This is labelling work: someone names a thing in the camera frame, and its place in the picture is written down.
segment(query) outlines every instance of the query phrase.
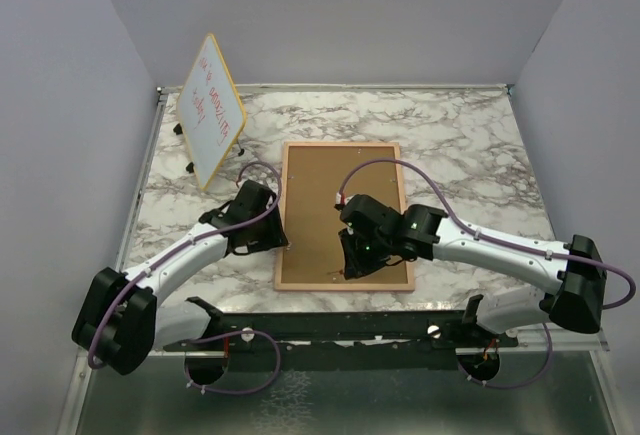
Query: cork board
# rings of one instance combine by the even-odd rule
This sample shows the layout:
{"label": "cork board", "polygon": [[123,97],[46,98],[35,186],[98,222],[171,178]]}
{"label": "cork board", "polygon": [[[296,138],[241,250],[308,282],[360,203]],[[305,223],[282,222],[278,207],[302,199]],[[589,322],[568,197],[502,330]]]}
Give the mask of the cork board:
{"label": "cork board", "polygon": [[[284,147],[280,213],[290,245],[277,254],[275,288],[307,291],[412,291],[413,266],[403,262],[359,279],[345,280],[333,208],[344,177],[373,158],[399,158],[395,143],[288,142]],[[406,209],[400,165],[377,163],[357,172],[346,195],[366,193],[400,212]]]}

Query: white marble surface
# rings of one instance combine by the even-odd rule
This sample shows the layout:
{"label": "white marble surface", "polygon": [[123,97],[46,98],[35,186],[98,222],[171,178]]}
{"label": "white marble surface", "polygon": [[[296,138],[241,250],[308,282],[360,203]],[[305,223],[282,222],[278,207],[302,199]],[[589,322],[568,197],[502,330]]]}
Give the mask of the white marble surface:
{"label": "white marble surface", "polygon": [[[170,96],[127,265],[180,238],[205,211],[235,196],[235,177],[260,159],[281,167],[284,141],[399,142],[403,159],[439,183],[459,216],[527,237],[551,228],[507,96],[498,90],[404,92],[268,92],[244,95],[248,122],[237,147],[201,193],[184,140],[174,135],[177,96]],[[259,170],[255,177],[267,180]],[[404,170],[409,203],[439,206],[418,177]],[[514,279],[468,265],[416,262],[412,293],[276,292],[275,254],[229,256],[206,267],[168,300],[199,296],[224,311],[450,309],[469,296],[498,292]]]}

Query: white wall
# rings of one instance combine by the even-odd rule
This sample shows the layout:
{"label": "white wall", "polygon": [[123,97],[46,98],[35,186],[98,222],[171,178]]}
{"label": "white wall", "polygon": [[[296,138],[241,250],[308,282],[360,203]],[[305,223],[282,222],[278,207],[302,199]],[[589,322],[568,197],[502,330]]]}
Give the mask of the white wall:
{"label": "white wall", "polygon": [[1,0],[0,433],[53,433],[155,109],[109,0]]}
{"label": "white wall", "polygon": [[[640,283],[640,2],[564,0],[514,109],[558,236],[596,240]],[[611,274],[607,299],[626,291]],[[640,429],[640,297],[606,312],[617,380]]]}
{"label": "white wall", "polygon": [[208,31],[240,83],[513,83],[561,0],[112,1],[182,85]]}

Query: whiteboard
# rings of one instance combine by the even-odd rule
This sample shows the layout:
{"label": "whiteboard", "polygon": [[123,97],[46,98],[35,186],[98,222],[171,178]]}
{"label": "whiteboard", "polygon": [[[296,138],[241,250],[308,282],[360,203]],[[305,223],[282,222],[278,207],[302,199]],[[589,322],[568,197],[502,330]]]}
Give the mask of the whiteboard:
{"label": "whiteboard", "polygon": [[213,34],[200,47],[178,96],[177,113],[202,190],[206,190],[247,122]]}

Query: wooden frame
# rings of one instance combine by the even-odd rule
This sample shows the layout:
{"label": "wooden frame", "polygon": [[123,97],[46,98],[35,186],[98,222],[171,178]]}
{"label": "wooden frame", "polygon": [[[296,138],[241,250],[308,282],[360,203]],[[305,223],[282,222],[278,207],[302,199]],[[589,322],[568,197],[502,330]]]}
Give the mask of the wooden frame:
{"label": "wooden frame", "polygon": [[[282,223],[284,226],[286,219],[287,206],[287,180],[289,172],[289,149],[291,147],[384,147],[393,148],[395,159],[400,159],[400,145],[398,143],[385,142],[285,142],[284,154],[282,159],[282,195],[280,196],[280,213],[282,214]],[[404,212],[407,209],[407,199],[404,188],[404,177],[402,175],[402,166],[396,164],[396,180],[398,181],[398,198],[400,210]],[[407,283],[389,284],[389,283],[359,283],[359,284],[339,284],[333,285],[329,283],[283,283],[282,268],[284,260],[283,248],[278,249],[276,254],[276,270],[275,270],[275,289],[285,291],[323,291],[323,292],[366,292],[366,291],[384,291],[384,292],[412,292],[415,290],[415,276],[413,264],[406,262]]]}

